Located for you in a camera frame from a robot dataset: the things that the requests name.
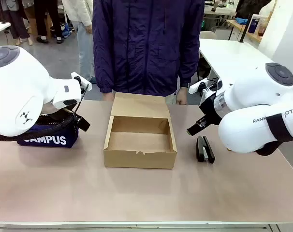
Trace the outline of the person's left hand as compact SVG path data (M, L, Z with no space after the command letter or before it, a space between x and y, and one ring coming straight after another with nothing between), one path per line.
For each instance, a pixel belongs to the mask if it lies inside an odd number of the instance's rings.
M187 105L187 94L188 94L188 88L180 87L176 95L176 104Z

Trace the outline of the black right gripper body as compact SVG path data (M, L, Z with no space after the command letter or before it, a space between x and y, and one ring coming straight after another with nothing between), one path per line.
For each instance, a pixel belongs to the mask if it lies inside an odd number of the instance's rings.
M221 117L217 114L214 107L214 99L216 94L212 94L206 98L199 106L200 110L204 113L204 116L199 119L200 126L219 125Z

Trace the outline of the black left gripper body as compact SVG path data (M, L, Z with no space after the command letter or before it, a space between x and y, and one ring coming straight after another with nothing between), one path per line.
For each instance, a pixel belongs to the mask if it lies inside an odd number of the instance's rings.
M54 120L64 120L73 112L75 106L76 104L73 104L62 109L57 109L52 104L45 104L41 114L49 115Z

